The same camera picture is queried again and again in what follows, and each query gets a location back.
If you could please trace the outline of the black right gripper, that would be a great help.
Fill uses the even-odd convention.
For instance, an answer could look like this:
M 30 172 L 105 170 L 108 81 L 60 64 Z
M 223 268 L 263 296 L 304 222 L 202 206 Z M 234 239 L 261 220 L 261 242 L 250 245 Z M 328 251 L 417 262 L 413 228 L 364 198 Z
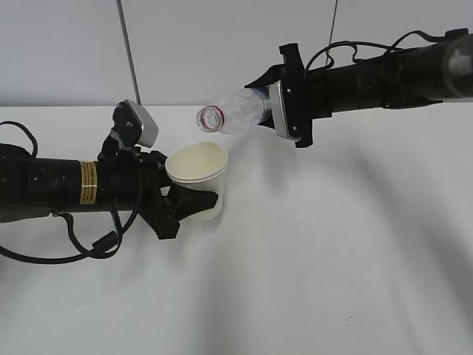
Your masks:
M 310 90 L 305 82 L 308 71 L 305 69 L 296 43 L 282 45 L 279 52 L 283 57 L 281 64 L 269 67 L 259 78 L 245 85 L 246 89 L 268 87 L 281 81 L 285 111 L 290 127 L 297 128 L 300 137 L 295 142 L 297 148 L 308 148 L 313 145 L 313 115 L 311 114 Z M 267 121 L 264 125 L 274 129 Z

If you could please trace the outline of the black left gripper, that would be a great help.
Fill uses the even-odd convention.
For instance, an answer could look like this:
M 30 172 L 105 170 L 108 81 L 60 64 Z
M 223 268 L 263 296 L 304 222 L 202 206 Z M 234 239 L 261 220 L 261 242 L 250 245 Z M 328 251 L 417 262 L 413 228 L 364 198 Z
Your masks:
M 126 233 L 140 216 L 160 240 L 171 240 L 188 217 L 206 221 L 219 214 L 216 192 L 174 186 L 164 172 L 166 156 L 127 146 L 117 132 L 110 132 L 98 155 L 97 202 L 112 209 L 113 217 L 130 211 L 121 232 Z

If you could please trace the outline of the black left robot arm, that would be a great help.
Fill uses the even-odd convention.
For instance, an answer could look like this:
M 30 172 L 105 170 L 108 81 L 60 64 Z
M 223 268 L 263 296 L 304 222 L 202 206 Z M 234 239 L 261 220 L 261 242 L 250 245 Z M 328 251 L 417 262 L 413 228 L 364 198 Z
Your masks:
M 217 206 L 216 192 L 173 182 L 167 157 L 142 152 L 138 138 L 112 132 L 95 161 L 36 158 L 1 145 L 1 222 L 58 213 L 136 212 L 161 240 L 174 239 L 181 220 Z

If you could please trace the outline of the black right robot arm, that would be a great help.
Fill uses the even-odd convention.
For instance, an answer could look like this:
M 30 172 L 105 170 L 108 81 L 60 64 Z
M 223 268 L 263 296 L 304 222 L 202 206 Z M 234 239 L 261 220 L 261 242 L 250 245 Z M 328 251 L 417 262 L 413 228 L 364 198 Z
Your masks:
M 410 109 L 472 98 L 472 34 L 466 28 L 431 36 L 425 47 L 401 48 L 365 42 L 383 49 L 374 58 L 352 57 L 352 64 L 323 67 L 303 64 L 297 44 L 279 48 L 284 61 L 270 67 L 249 89 L 266 89 L 271 113 L 261 123 L 296 147 L 313 145 L 313 121 L 334 112 L 383 108 Z

